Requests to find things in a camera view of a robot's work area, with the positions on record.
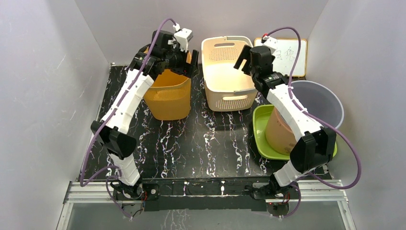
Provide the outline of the cream perforated basket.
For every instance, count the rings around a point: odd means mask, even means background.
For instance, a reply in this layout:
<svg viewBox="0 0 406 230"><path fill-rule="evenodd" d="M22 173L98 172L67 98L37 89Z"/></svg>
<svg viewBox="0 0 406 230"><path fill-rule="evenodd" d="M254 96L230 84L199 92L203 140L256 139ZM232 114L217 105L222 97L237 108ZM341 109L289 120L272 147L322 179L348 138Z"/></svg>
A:
<svg viewBox="0 0 406 230"><path fill-rule="evenodd" d="M234 65L245 45L245 36L206 38L201 43L202 71L208 107L215 112L249 109L258 93L249 75Z"/></svg>

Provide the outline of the orange mesh basket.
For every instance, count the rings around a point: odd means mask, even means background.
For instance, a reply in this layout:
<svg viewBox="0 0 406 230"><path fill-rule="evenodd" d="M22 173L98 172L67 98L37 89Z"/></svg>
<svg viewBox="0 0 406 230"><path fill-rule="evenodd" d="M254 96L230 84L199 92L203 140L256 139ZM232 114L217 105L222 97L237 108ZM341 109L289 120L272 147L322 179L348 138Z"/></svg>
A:
<svg viewBox="0 0 406 230"><path fill-rule="evenodd" d="M191 79L166 69L148 89L144 100L157 120L184 119L191 109Z"/></svg>

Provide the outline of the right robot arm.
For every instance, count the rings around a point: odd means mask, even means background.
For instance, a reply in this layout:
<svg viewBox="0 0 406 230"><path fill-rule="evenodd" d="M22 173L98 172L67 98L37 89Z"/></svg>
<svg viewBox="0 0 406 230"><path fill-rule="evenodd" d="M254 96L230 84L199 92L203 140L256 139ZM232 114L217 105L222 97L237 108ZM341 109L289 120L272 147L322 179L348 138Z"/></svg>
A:
<svg viewBox="0 0 406 230"><path fill-rule="evenodd" d="M288 77L273 70L274 59L267 46L245 45L234 65L251 77L255 89L278 110L297 141L289 161L270 176L268 185L246 186L254 199L283 198L293 182L332 160L337 136L331 128L305 115L307 109L292 93Z"/></svg>

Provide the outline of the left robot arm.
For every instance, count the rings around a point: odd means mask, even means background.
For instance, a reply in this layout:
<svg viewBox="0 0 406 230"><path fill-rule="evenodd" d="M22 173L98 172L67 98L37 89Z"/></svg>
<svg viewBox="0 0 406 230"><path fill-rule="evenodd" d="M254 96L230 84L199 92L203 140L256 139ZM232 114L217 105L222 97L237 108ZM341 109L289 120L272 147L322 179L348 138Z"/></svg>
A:
<svg viewBox="0 0 406 230"><path fill-rule="evenodd" d="M143 193L141 175L133 153L136 139L129 136L128 129L141 100L157 77L168 69L190 78L197 69L199 52L192 51L188 61L188 45L193 37L190 29L153 32L150 44L140 48L128 66L125 83L109 111L101 121L93 121L90 128L97 141L107 149L119 170L117 184L112 187L130 199L138 199Z"/></svg>

